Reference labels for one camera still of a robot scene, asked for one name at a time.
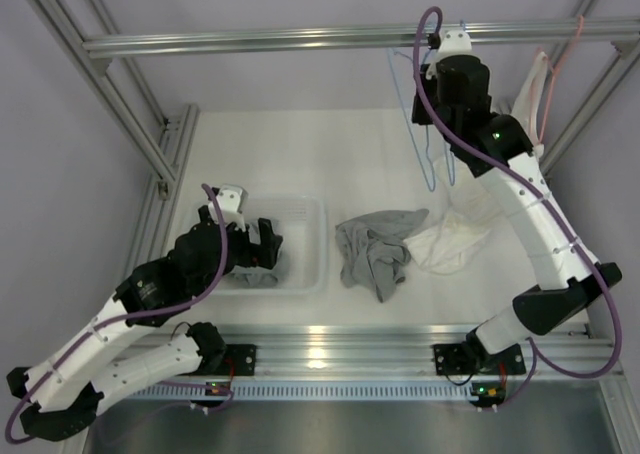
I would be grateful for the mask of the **grey tank top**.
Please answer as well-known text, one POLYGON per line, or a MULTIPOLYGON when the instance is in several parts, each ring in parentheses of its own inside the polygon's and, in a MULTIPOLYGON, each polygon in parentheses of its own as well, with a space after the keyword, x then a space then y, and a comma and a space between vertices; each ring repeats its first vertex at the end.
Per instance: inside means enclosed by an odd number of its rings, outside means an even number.
POLYGON ((423 225, 426 208, 383 210, 346 220, 335 226, 342 258, 340 280, 347 288, 361 286, 380 303, 389 301, 406 279, 412 259, 405 240, 423 225))
POLYGON ((289 276, 290 258, 286 253, 279 255, 273 268, 235 267, 229 274, 233 282, 247 289, 270 289, 283 283, 289 276))

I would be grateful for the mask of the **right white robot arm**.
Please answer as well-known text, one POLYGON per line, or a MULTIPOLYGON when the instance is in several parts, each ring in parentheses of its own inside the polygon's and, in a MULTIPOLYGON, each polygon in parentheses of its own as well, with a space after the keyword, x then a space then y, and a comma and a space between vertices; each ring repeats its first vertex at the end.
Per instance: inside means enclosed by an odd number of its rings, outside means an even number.
POLYGON ((490 71, 476 56, 455 54, 435 63, 413 60, 412 120, 433 125, 454 156, 490 194, 509 220, 531 263, 535 283, 498 314, 466 335, 461 360, 488 371, 502 354, 544 336, 603 298, 622 279, 572 229, 546 183, 521 123, 491 108, 490 71))

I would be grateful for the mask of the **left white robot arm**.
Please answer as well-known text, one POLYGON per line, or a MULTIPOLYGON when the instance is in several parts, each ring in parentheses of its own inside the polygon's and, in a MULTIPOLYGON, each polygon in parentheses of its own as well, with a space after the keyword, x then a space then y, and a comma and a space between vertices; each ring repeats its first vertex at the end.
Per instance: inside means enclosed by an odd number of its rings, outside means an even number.
POLYGON ((166 256, 135 268, 92 321, 56 354, 7 376, 20 403, 10 420, 24 439, 66 440, 129 395, 179 375, 219 371, 227 345, 210 322, 196 322, 167 344, 121 359, 135 341, 191 308, 236 268, 275 267, 283 243, 268 218, 240 228, 218 224, 211 207, 166 256))

